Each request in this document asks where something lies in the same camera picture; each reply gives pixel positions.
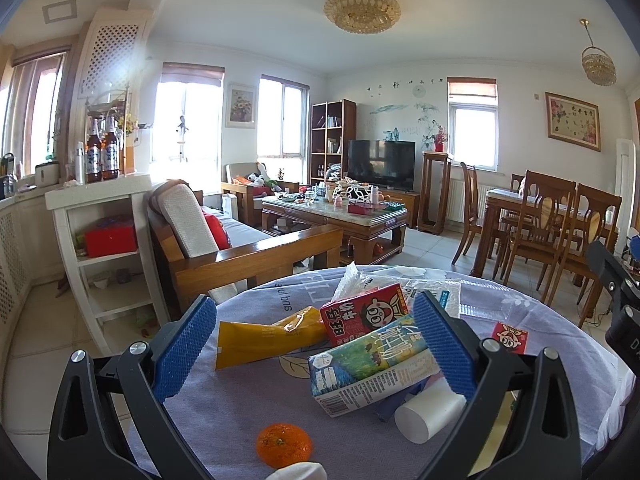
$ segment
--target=ceiling vent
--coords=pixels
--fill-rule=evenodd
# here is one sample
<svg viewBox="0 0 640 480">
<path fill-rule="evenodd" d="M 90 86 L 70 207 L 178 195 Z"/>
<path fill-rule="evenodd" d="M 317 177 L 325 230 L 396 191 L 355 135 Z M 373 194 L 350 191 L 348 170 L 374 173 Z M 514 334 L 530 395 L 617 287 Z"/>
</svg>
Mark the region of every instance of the ceiling vent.
<svg viewBox="0 0 640 480">
<path fill-rule="evenodd" d="M 61 22 L 62 20 L 72 20 L 78 17 L 78 6 L 76 0 L 65 0 L 56 4 L 49 4 L 42 7 L 45 23 Z"/>
</svg>

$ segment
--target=framed picture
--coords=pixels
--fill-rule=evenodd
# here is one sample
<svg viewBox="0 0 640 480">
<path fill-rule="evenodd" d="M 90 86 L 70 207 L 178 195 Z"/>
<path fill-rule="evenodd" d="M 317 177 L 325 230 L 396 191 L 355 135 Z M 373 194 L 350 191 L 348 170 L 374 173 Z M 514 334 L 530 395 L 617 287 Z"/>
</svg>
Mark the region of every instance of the framed picture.
<svg viewBox="0 0 640 480">
<path fill-rule="evenodd" d="M 558 94 L 545 92 L 547 135 L 600 151 L 598 107 Z"/>
<path fill-rule="evenodd" d="M 227 128 L 255 128 L 256 96 L 255 86 L 237 83 L 229 83 L 226 86 Z"/>
</svg>

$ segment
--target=windowsill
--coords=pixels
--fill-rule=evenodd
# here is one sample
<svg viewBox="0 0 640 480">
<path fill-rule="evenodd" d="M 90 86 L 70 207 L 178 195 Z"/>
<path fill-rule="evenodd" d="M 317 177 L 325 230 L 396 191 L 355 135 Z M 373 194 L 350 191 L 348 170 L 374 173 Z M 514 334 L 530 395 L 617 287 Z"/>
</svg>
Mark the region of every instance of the windowsill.
<svg viewBox="0 0 640 480">
<path fill-rule="evenodd" d="M 459 162 L 456 162 L 455 160 L 451 163 L 451 165 L 452 165 L 452 166 L 455 166 L 455 167 L 457 167 L 457 168 L 462 168 L 462 166 L 460 166 L 460 163 L 459 163 Z M 496 174 L 496 175 L 505 176 L 505 174 L 504 174 L 504 173 L 501 173 L 501 172 L 500 172 L 500 171 L 498 171 L 498 170 L 489 170 L 488 168 L 478 168 L 478 167 L 476 167 L 476 171 L 485 171 L 485 172 L 487 172 L 487 173 L 494 173 L 494 174 Z"/>
</svg>

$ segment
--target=armchair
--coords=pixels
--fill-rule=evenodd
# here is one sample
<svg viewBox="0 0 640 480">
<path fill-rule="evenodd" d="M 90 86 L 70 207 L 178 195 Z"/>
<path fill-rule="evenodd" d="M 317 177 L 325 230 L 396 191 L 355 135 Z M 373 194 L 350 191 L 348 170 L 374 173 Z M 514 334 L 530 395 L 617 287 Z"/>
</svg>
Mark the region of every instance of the armchair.
<svg viewBox="0 0 640 480">
<path fill-rule="evenodd" d="M 243 224 L 251 226 L 262 225 L 262 197 L 254 196 L 253 186 L 243 186 L 233 184 L 236 176 L 247 176 L 251 173 L 260 175 L 258 162 L 239 162 L 237 164 L 227 164 L 225 166 L 226 182 L 222 182 L 222 192 L 232 193 L 238 197 L 238 218 Z M 300 188 L 299 182 L 287 182 L 286 180 L 276 180 L 278 186 L 289 193 L 297 193 Z"/>
</svg>

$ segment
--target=crystal chandelier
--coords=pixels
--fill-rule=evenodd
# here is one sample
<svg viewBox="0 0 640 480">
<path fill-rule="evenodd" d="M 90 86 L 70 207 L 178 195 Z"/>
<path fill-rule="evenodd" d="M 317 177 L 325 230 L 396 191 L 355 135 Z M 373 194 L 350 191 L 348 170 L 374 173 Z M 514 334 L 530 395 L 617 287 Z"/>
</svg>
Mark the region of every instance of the crystal chandelier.
<svg viewBox="0 0 640 480">
<path fill-rule="evenodd" d="M 324 13 L 347 32 L 377 34 L 396 24 L 400 6 L 395 0 L 327 0 Z"/>
<path fill-rule="evenodd" d="M 580 23 L 584 25 L 587 31 L 591 46 L 588 46 L 582 51 L 582 68 L 584 73 L 589 78 L 589 81 L 600 86 L 611 86 L 616 82 L 616 67 L 613 65 L 613 60 L 609 57 L 604 50 L 593 45 L 591 34 L 587 25 L 589 20 L 584 18 L 580 20 Z"/>
</svg>

